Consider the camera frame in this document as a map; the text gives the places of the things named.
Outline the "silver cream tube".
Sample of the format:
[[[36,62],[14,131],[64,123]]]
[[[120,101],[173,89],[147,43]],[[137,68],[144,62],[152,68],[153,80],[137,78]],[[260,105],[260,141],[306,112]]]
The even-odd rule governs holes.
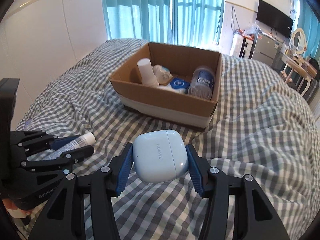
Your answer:
[[[91,132],[88,132],[84,135],[80,135],[80,137],[76,138],[75,140],[71,141],[70,143],[66,144],[60,149],[56,151],[53,150],[53,152],[51,152],[50,155],[46,156],[44,160],[54,160],[57,159],[63,152],[68,152],[77,148],[94,144],[95,136]]]

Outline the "white earbuds charging case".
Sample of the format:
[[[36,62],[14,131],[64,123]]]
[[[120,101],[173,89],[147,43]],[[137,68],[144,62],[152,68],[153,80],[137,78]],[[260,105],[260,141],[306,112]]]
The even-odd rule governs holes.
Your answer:
[[[172,129],[141,134],[133,142],[133,162],[138,178],[162,183],[188,171],[188,156],[180,134]]]

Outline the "white plug-in night light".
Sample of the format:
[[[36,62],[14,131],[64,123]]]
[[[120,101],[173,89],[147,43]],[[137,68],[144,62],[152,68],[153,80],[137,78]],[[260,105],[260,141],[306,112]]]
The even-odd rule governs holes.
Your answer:
[[[137,66],[142,78],[142,84],[147,87],[158,87],[159,83],[157,77],[153,72],[151,61],[148,58],[140,59]]]

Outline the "blue floral tissue pack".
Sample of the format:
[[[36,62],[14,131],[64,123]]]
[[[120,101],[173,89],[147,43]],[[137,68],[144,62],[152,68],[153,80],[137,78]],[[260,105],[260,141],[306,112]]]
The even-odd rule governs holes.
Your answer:
[[[178,77],[173,78],[166,86],[161,85],[158,88],[175,92],[178,94],[187,94],[190,83]]]

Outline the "gingham checked duvet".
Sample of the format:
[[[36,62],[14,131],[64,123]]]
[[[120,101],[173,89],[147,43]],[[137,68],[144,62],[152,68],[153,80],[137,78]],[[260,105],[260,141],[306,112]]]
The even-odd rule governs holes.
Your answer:
[[[146,43],[114,39],[95,48],[47,85],[16,130],[59,137],[92,132],[95,153],[75,165],[79,176],[108,164],[140,134],[176,130],[212,166],[235,177],[251,174],[290,239],[300,239],[319,211],[319,129],[304,98],[267,65],[223,55],[219,101],[204,132],[129,112],[109,79]],[[207,199],[188,173],[146,184],[132,170],[112,204],[121,239],[198,239]]]

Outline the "brown cardboard box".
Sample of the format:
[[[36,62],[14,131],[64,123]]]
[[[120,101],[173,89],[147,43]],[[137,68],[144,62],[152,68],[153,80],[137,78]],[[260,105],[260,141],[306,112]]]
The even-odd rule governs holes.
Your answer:
[[[149,42],[110,81],[126,108],[205,129],[219,100],[221,73],[218,51]]]

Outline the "clear cotton swab jar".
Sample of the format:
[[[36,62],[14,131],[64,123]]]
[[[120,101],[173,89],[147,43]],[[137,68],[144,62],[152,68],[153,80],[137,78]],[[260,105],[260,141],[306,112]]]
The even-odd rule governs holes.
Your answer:
[[[197,67],[191,78],[188,94],[211,100],[215,83],[215,74],[208,66]]]

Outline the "white dressing table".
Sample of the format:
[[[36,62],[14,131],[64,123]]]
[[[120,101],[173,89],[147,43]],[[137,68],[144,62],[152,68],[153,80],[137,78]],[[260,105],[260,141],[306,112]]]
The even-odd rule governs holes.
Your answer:
[[[315,79],[317,70],[298,54],[294,54],[293,57],[283,53],[281,55],[281,60],[285,63],[284,69],[280,72],[281,78],[308,101],[318,87],[319,82]]]

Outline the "black bag on table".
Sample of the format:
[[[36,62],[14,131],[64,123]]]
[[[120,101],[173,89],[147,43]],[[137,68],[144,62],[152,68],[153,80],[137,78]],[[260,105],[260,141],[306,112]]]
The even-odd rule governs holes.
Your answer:
[[[319,82],[319,80],[320,80],[320,70],[319,70],[318,62],[314,58],[310,58],[309,63],[317,70],[317,75],[316,75],[315,79],[317,80],[317,82]]]

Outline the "silver mini fridge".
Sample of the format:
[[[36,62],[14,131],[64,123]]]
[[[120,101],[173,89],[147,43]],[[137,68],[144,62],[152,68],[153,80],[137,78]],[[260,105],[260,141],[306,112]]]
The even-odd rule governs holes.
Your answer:
[[[279,43],[268,35],[257,33],[249,58],[272,66]]]

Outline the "white suitcase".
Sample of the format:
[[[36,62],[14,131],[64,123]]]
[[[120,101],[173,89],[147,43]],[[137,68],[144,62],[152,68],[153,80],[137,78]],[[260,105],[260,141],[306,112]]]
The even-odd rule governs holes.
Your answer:
[[[252,45],[253,40],[251,38],[234,33],[229,55],[249,59]]]

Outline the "teal window curtains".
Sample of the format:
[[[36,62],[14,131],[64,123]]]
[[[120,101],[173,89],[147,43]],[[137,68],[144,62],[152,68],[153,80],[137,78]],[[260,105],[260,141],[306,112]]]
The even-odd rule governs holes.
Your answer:
[[[213,49],[224,0],[102,0],[107,36]]]

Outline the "white oval vanity mirror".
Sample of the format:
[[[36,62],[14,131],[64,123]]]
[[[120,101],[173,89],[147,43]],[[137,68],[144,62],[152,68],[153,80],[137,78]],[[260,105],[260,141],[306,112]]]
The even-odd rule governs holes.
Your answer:
[[[296,54],[303,55],[307,49],[307,40],[304,30],[302,28],[297,28],[291,36],[291,44],[296,49]]]

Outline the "teal side curtain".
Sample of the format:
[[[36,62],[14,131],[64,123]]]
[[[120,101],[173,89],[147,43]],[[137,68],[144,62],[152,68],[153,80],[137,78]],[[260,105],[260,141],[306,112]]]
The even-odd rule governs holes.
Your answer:
[[[319,62],[319,36],[320,26],[319,20],[312,11],[307,0],[300,1],[300,13],[298,19],[298,27],[304,30],[307,49],[305,56],[309,56]]]

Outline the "black wall television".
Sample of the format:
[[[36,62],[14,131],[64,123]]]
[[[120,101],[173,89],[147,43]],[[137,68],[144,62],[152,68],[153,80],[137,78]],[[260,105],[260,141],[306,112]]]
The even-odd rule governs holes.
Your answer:
[[[291,36],[293,19],[263,0],[259,0],[258,3],[257,21],[269,26],[285,38]]]

